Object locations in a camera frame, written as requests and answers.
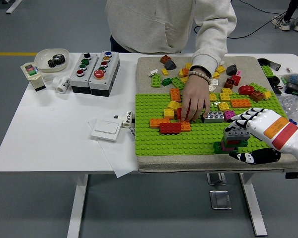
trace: hoodie sleeve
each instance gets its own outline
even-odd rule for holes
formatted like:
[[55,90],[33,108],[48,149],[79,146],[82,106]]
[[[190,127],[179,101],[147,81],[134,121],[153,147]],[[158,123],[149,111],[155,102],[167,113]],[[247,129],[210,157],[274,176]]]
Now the hoodie sleeve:
[[229,0],[196,0],[194,18],[201,28],[192,67],[202,66],[213,75],[227,53],[226,39],[236,27],[235,12]]

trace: beige fabric mat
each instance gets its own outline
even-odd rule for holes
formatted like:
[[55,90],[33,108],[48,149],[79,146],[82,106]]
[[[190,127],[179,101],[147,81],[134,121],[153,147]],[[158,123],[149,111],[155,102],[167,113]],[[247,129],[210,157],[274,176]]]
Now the beige fabric mat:
[[[190,57],[172,57],[172,61],[177,65],[177,68],[169,71],[170,78],[178,76],[179,70],[184,68],[185,63],[191,62]],[[236,64],[237,69],[242,71],[242,79],[240,86],[248,85],[251,82],[257,83],[262,87],[272,91],[269,82],[260,67],[257,59],[248,56],[224,57],[224,67],[227,68],[232,64]],[[168,85],[161,88],[152,88],[151,79],[148,76],[150,71],[158,69],[161,73],[163,64],[160,63],[160,57],[142,57],[138,59],[136,71],[137,93],[139,94],[155,94],[169,93],[173,85]],[[216,93],[221,91],[221,88],[226,81],[226,74],[221,74],[219,78],[219,86],[215,90]],[[238,92],[239,87],[233,87],[233,92]],[[298,169],[297,159],[288,154],[282,154],[278,162],[264,165],[248,165],[240,162],[228,154],[218,155],[177,155],[177,156],[138,156],[139,172],[185,172],[185,171],[269,171],[269,170],[284,170]]]

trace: robotic hand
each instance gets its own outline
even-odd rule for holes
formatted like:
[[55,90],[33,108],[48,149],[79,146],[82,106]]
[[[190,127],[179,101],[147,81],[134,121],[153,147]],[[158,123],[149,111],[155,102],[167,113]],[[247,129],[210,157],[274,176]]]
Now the robotic hand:
[[229,155],[249,164],[263,164],[280,159],[280,153],[292,154],[298,159],[298,127],[270,109],[250,108],[244,113],[232,117],[225,131],[242,127],[271,148]]

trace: small white cylinder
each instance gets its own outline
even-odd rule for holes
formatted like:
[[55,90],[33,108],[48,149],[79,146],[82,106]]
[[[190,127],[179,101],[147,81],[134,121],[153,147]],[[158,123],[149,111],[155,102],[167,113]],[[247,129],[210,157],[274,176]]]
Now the small white cylinder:
[[133,120],[133,112],[127,111],[125,115],[123,115],[123,127],[129,128],[131,126],[131,122]]
[[67,77],[62,77],[55,91],[57,93],[65,93],[67,88],[69,87],[70,79]]

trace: black cable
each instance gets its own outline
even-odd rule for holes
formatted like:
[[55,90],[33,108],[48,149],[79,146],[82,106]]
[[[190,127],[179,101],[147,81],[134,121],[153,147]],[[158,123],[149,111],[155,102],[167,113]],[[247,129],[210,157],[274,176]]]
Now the black cable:
[[[261,10],[261,9],[258,9],[258,8],[256,8],[256,7],[254,7],[253,5],[251,5],[251,4],[249,4],[249,3],[243,2],[242,0],[239,0],[239,1],[242,2],[242,3],[244,3],[244,4],[250,5],[251,7],[255,8],[256,10],[262,11],[262,12],[264,12],[264,13],[277,14],[278,16],[276,16],[276,17],[273,18],[272,20],[274,20],[274,19],[276,19],[277,17],[279,17],[279,16],[283,15],[284,13],[286,13],[286,11],[283,12],[282,14],[280,14],[280,13],[275,13],[275,12],[267,12],[267,11],[263,11],[263,10]],[[241,38],[248,37],[248,36],[254,34],[254,33],[255,33],[256,31],[258,31],[259,29],[261,29],[262,27],[266,26],[266,25],[267,25],[268,23],[270,23],[272,20],[270,20],[269,22],[265,23],[264,25],[262,25],[261,27],[259,27],[257,30],[253,31],[252,33],[250,33],[250,34],[248,34],[248,35],[246,35],[246,36],[241,36],[241,37],[228,37],[228,39],[241,39]],[[194,27],[194,32],[195,32],[196,34],[198,33],[198,32],[196,31],[196,28],[198,28],[198,27],[200,27],[200,26],[196,26],[196,27]]]

